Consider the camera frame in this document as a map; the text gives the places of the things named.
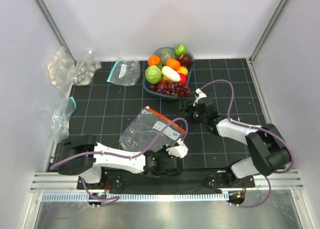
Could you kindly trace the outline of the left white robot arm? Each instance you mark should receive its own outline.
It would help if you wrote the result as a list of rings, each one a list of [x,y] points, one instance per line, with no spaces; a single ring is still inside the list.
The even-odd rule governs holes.
[[[179,139],[174,146],[164,145],[159,151],[137,152],[115,149],[96,142],[94,135],[84,135],[62,142],[61,161],[51,166],[60,175],[79,176],[94,189],[106,184],[103,168],[123,170],[137,175],[157,178],[179,175],[188,148]]]

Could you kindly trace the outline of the clear bag with orange zipper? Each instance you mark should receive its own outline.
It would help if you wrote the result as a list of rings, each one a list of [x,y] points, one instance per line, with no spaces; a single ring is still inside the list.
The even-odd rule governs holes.
[[[120,135],[121,149],[128,152],[141,152],[150,146],[151,151],[157,152],[164,145],[173,146],[177,140],[186,135],[186,131],[176,122],[163,130],[170,122],[169,118],[159,112],[148,106],[144,107]],[[162,130],[163,133],[155,142],[152,142]]]

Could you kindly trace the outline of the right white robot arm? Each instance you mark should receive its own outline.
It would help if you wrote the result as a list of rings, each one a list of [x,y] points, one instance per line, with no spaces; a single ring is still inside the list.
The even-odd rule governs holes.
[[[273,124],[251,125],[224,117],[207,97],[186,101],[179,115],[189,124],[202,124],[212,135],[229,138],[248,147],[250,157],[230,165],[229,172],[225,174],[225,181],[230,187],[237,187],[247,176],[269,176],[293,162],[288,145]]]

